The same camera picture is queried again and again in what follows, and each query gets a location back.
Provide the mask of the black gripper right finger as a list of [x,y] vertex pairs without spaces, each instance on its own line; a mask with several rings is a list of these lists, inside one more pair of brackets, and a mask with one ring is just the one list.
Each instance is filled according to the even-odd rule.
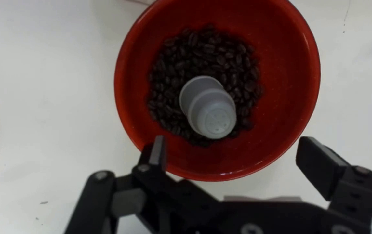
[[350,167],[345,159],[314,137],[299,139],[296,163],[325,201],[332,199],[340,178]]

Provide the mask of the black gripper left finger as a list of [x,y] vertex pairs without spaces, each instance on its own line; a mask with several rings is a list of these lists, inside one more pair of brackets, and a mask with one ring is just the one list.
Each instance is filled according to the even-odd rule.
[[158,136],[153,143],[143,147],[136,172],[149,173],[154,169],[164,172],[167,169],[167,141]]

